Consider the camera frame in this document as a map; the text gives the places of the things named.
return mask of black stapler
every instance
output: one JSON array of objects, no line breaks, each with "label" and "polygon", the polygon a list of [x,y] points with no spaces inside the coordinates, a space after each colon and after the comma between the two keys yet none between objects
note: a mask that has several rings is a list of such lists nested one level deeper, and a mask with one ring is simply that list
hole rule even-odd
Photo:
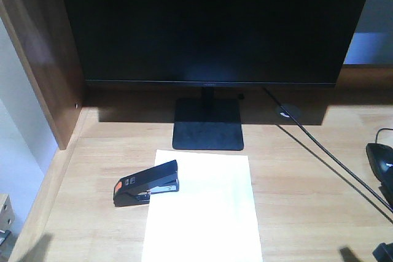
[{"label": "black stapler", "polygon": [[150,195],[179,191],[176,160],[121,178],[115,185],[115,207],[148,204]]}]

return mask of black object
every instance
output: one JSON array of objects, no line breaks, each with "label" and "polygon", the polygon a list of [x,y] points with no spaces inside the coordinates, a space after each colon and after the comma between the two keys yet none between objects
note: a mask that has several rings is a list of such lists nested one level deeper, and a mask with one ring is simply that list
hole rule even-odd
[{"label": "black object", "polygon": [[383,174],[393,166],[393,148],[384,144],[367,144],[366,153],[371,169],[379,181],[383,181]]},{"label": "black object", "polygon": [[88,83],[333,86],[365,0],[64,0]]},{"label": "black object", "polygon": [[177,150],[242,150],[238,101],[214,99],[213,88],[203,88],[201,99],[178,99],[172,146]]},{"label": "black object", "polygon": [[393,244],[379,244],[373,256],[378,262],[393,262]]},{"label": "black object", "polygon": [[150,195],[179,191],[176,160],[121,178],[114,188],[115,207],[148,204]]},{"label": "black object", "polygon": [[381,187],[379,189],[387,202],[393,207],[393,169],[388,169],[381,174]]}]

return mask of white paper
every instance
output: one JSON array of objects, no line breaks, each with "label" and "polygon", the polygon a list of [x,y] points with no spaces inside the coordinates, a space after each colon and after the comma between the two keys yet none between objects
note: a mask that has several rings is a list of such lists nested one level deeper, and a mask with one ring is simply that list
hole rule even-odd
[{"label": "white paper", "polygon": [[178,192],[150,196],[142,262],[262,262],[247,156],[157,150]]}]

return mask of white wall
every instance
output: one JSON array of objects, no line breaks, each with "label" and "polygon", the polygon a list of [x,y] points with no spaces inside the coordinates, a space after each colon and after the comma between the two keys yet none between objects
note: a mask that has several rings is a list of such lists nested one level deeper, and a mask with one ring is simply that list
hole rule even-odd
[{"label": "white wall", "polygon": [[10,194],[18,234],[57,149],[0,20],[0,193]]},{"label": "white wall", "polygon": [[367,0],[345,64],[393,65],[393,0]]}]

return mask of monitor screen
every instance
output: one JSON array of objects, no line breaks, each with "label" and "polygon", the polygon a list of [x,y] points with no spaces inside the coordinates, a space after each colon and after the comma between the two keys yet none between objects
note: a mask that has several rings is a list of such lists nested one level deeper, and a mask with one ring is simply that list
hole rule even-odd
[{"label": "monitor screen", "polygon": [[87,82],[335,84],[365,0],[64,0]]}]

